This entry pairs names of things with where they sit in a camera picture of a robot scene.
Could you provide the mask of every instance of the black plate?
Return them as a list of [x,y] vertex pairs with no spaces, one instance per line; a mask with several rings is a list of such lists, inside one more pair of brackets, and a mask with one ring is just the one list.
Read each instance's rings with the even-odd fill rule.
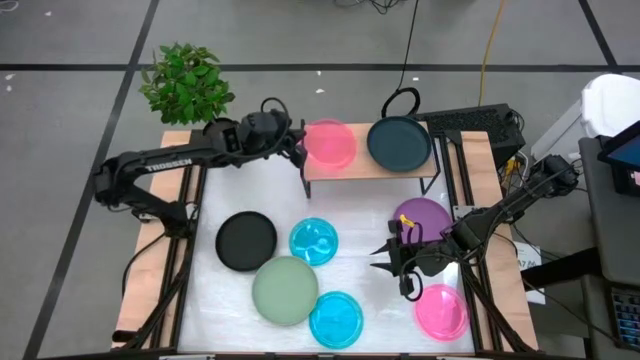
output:
[[401,116],[378,120],[367,135],[371,157],[383,168],[408,172],[422,166],[431,155],[431,138],[417,121]]
[[257,270],[276,250],[276,228],[255,211],[228,218],[216,235],[216,252],[222,263],[236,271]]

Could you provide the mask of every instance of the computer monitor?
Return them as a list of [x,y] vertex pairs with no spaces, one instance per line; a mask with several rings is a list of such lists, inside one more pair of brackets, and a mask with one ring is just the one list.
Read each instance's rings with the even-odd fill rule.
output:
[[598,160],[640,172],[640,121],[608,140],[598,154]]

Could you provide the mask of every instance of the pink dish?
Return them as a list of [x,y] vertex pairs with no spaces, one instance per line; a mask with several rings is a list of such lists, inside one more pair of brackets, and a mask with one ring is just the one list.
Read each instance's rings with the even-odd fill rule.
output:
[[469,327],[467,306],[451,286],[438,284],[424,289],[414,311],[420,328],[438,341],[457,340]]
[[341,170],[356,157],[356,139],[351,129],[336,119],[320,119],[305,126],[304,147],[313,165]]

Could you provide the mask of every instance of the wooden shelf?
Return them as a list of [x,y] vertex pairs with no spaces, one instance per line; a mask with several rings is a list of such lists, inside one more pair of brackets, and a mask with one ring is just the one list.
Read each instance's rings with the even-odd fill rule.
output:
[[313,161],[307,161],[304,166],[304,177],[307,181],[320,180],[361,180],[361,179],[393,179],[393,178],[421,178],[433,177],[436,174],[434,157],[416,170],[409,172],[392,172],[382,166],[371,157],[367,149],[367,134],[373,126],[370,124],[345,124],[356,139],[356,157],[353,162],[342,170],[329,170],[314,166]]

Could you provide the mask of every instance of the green leaves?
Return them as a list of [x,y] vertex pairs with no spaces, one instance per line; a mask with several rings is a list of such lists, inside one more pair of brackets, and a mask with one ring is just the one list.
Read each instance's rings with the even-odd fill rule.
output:
[[194,86],[196,84],[196,76],[193,72],[188,72],[184,77],[184,82],[187,85]]
[[202,76],[202,75],[204,75],[204,74],[206,74],[208,72],[209,72],[209,67],[205,66],[205,65],[200,65],[197,68],[193,69],[193,73],[196,76]]
[[213,85],[218,81],[218,72],[217,71],[209,71],[207,77],[204,79],[205,85]]
[[154,51],[153,65],[140,71],[144,84],[139,91],[151,111],[162,113],[162,123],[206,122],[227,112],[225,104],[235,95],[219,78],[219,60],[206,47],[175,43],[160,46],[158,55]]
[[193,120],[193,104],[189,104],[184,108],[184,117],[186,120]]
[[147,69],[142,68],[142,70],[140,70],[140,73],[142,74],[142,80],[144,82],[146,82],[147,84],[151,83],[151,79],[149,78],[149,74],[147,73]]

